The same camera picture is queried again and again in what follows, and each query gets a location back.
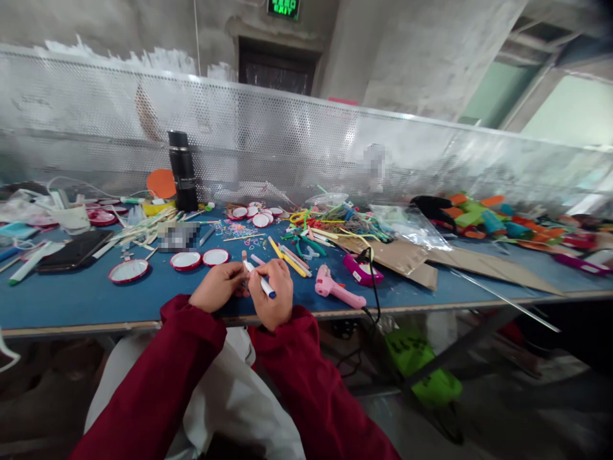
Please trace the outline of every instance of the cardboard sheet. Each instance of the cardboard sheet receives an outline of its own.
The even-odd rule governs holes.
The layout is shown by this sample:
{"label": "cardboard sheet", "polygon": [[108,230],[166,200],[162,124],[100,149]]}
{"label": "cardboard sheet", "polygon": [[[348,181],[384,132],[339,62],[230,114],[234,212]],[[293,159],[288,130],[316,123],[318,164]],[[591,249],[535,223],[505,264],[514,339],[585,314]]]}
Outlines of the cardboard sheet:
{"label": "cardboard sheet", "polygon": [[[359,238],[339,236],[334,241],[343,248],[352,252],[360,253],[366,249],[366,245]],[[404,241],[394,241],[390,244],[370,241],[376,263],[415,281],[418,284],[436,291],[438,270],[427,265],[427,251],[420,246]]]}
{"label": "cardboard sheet", "polygon": [[428,252],[428,262],[441,263],[467,272],[479,273],[527,288],[564,296],[562,291],[540,279],[527,268],[500,257],[461,248],[454,248],[452,251],[434,249]]}

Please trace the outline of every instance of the orange paper circle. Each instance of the orange paper circle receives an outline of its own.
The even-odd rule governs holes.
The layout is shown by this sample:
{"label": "orange paper circle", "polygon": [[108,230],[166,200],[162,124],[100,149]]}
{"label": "orange paper circle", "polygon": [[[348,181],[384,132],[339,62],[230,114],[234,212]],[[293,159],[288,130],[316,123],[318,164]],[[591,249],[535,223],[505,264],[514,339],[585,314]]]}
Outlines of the orange paper circle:
{"label": "orange paper circle", "polygon": [[156,169],[147,178],[147,188],[152,190],[158,198],[175,196],[177,188],[174,185],[174,176],[170,169]]}

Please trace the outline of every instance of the person's left hand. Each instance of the person's left hand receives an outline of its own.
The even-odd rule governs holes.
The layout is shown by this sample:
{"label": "person's left hand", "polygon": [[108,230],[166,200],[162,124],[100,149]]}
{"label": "person's left hand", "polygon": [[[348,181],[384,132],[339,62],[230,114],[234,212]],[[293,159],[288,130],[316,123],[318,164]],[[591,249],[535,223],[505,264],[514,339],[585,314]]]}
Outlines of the person's left hand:
{"label": "person's left hand", "polygon": [[240,262],[212,267],[190,297],[190,304],[213,313],[223,307],[232,294],[236,297],[249,297],[249,291],[243,286],[247,275],[245,266]]}

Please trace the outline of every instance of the doorway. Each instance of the doorway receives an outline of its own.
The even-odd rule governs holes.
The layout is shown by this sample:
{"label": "doorway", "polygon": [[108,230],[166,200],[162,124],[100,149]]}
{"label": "doorway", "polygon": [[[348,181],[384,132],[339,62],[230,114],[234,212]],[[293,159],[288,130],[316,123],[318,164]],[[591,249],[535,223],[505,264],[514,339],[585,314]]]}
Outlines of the doorway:
{"label": "doorway", "polygon": [[319,57],[314,51],[241,37],[238,81],[310,96]]}

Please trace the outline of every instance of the smartphone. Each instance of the smartphone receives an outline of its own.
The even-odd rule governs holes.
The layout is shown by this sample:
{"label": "smartphone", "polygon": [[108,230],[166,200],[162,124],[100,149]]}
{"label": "smartphone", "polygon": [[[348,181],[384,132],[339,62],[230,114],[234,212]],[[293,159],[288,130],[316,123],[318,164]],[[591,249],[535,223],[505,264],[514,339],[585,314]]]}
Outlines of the smartphone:
{"label": "smartphone", "polygon": [[73,240],[49,257],[43,259],[38,273],[64,272],[91,265],[91,256],[113,236],[113,230],[92,230],[77,235]]}

